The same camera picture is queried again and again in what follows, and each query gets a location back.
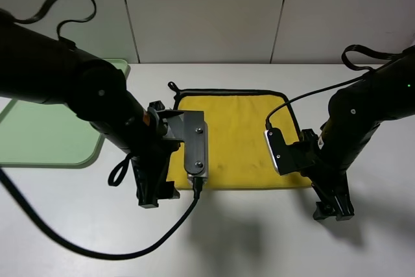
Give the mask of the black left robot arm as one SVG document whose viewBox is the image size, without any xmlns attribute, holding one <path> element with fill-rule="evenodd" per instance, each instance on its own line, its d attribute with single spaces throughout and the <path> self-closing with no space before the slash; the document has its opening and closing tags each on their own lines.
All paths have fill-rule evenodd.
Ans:
<svg viewBox="0 0 415 277">
<path fill-rule="evenodd" d="M 180 195 L 167 180 L 178 145 L 162 140 L 153 112 L 127 90 L 124 73 L 75 44 L 54 40 L 18 25 L 1 12 L 1 95 L 38 104 L 64 104 L 126 154 L 108 177 L 121 184 L 134 172 L 139 205 L 155 208 Z"/>
</svg>

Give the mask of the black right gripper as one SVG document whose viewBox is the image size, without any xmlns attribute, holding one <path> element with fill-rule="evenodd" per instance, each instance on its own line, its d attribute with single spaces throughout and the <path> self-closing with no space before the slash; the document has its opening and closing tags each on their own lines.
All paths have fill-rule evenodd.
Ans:
<svg viewBox="0 0 415 277">
<path fill-rule="evenodd" d="M 307 177 L 320 199 L 316 202 L 313 219 L 321 221 L 328 217 L 336 219 L 351 219 L 354 216 L 354 207 L 351 203 L 346 172 L 341 172 L 327 161 L 323 160 L 318 148 L 318 136 L 312 129 L 300 132 L 300 142 L 305 143 L 306 160 L 311 165 L 300 170 L 303 177 Z M 335 199 L 335 208 L 331 199 Z"/>
</svg>

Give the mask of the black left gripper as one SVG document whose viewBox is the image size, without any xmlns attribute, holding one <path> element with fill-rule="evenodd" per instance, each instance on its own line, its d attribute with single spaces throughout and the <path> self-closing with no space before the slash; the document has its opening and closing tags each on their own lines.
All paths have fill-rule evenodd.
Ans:
<svg viewBox="0 0 415 277">
<path fill-rule="evenodd" d="M 150 130 L 145 134 L 149 140 L 144 142 L 139 154 L 133 158 L 133 170 L 136 182 L 136 197 L 142 208 L 158 208 L 159 200 L 179 199 L 180 193 L 175 188 L 174 181 L 167 181 L 167 173 L 171 154 L 178 150 L 179 143 L 167 141 L 169 125 L 167 112 L 161 101 L 150 102 L 147 108 L 150 117 Z"/>
</svg>

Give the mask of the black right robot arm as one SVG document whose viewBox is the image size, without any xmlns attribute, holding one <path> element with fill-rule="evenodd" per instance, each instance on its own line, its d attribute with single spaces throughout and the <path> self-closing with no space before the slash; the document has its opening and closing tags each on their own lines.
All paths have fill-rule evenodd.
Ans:
<svg viewBox="0 0 415 277">
<path fill-rule="evenodd" d="M 400 53 L 381 53 L 362 45 L 344 50 L 385 60 L 385 65 L 365 67 L 366 76 L 339 89 L 329 100 L 329 118 L 310 143 L 312 166 L 301 171 L 319 197 L 313 219 L 353 217 L 346 172 L 384 121 L 414 115 L 414 47 Z"/>
</svg>

